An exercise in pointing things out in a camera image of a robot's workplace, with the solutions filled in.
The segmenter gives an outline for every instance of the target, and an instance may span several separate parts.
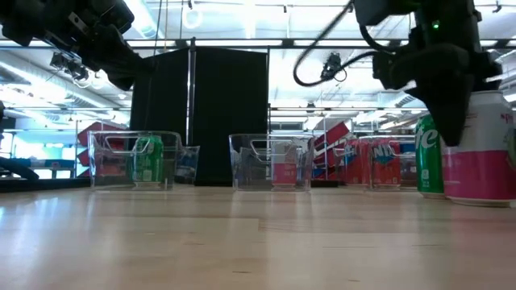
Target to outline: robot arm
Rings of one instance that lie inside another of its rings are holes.
[[[374,51],[349,60],[341,70],[372,56],[373,77],[385,89],[402,89],[409,81],[415,81],[416,88],[406,92],[427,105],[444,142],[448,146],[458,145],[471,93],[498,89],[501,82],[486,80],[502,70],[489,53],[482,51],[478,33],[481,14],[475,10],[473,0],[351,0],[317,41],[352,6],[360,32]],[[390,15],[409,13],[415,13],[416,27],[410,32],[406,46],[384,47],[368,34],[367,26],[376,26]],[[335,76],[312,84],[300,81],[297,67],[306,54],[301,55],[294,69],[294,79],[299,85],[317,85]]]
[[[122,34],[134,15],[123,0],[6,0],[0,5],[5,37],[22,46],[41,39],[129,90],[136,72],[152,70]]]

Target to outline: pink label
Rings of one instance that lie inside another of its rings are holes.
[[[296,184],[298,179],[298,169],[296,164],[274,164],[273,165],[273,184],[290,185]]]
[[[507,151],[443,155],[444,193],[449,197],[514,200],[516,167]]]

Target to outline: metal frame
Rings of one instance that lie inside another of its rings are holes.
[[[375,39],[379,44],[400,46],[408,43],[408,39]],[[305,49],[314,39],[196,39],[198,47],[240,48],[240,49]],[[187,48],[191,44],[188,39],[127,39],[127,43],[135,50],[155,50],[156,47],[167,49]],[[485,49],[516,49],[516,39],[482,39]],[[44,41],[33,40],[28,47],[22,47],[9,39],[0,39],[0,49],[50,49],[54,48]],[[365,40],[356,38],[325,39],[315,49],[370,49]]]

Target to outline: black curtain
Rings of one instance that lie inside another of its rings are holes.
[[[193,145],[201,146],[196,185],[231,186],[229,135],[267,134],[267,54],[197,48]]]
[[[153,63],[156,70],[136,78],[131,130],[177,132],[185,144],[189,49],[149,57],[146,61]]]

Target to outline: soda can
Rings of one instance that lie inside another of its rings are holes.
[[[418,191],[425,198],[445,198],[440,142],[432,116],[421,118],[416,126],[416,166]]]
[[[514,116],[502,92],[473,93],[460,145],[443,153],[444,193],[463,205],[512,207],[516,201]]]
[[[164,144],[160,136],[140,137],[135,145],[133,181],[159,184],[163,176]]]

